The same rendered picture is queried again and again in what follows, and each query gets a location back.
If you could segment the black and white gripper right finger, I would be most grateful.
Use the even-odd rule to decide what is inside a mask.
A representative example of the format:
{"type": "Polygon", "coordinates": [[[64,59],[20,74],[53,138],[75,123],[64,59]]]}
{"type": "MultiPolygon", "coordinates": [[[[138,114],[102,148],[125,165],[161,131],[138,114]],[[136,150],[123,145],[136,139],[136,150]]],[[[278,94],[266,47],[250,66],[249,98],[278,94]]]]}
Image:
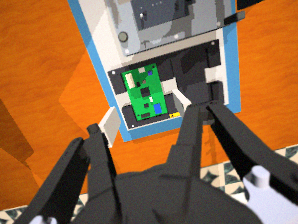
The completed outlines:
{"type": "Polygon", "coordinates": [[[201,178],[202,125],[210,125],[243,183],[246,205],[264,224],[298,224],[298,163],[268,147],[221,101],[199,107],[178,89],[172,94],[183,120],[151,196],[157,221],[185,222],[192,174],[201,178]]]}

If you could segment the green circuit board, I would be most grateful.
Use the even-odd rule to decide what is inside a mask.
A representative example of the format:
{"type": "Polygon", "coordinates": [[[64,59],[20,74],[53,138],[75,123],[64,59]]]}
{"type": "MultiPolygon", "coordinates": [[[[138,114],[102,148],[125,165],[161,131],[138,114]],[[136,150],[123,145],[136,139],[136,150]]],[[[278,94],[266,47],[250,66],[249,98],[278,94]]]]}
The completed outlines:
{"type": "Polygon", "coordinates": [[[137,121],[168,113],[156,63],[121,75],[137,121]]]}

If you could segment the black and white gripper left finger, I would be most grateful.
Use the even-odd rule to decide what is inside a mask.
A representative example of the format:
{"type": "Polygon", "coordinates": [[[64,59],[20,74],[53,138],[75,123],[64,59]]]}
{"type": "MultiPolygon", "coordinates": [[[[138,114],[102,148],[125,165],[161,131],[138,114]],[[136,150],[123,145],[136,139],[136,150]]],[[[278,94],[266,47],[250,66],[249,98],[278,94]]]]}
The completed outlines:
{"type": "Polygon", "coordinates": [[[86,127],[89,138],[73,139],[27,208],[12,224],[69,224],[86,174],[85,224],[122,224],[113,181],[117,172],[109,149],[120,124],[116,107],[110,107],[99,125],[86,127]]]}

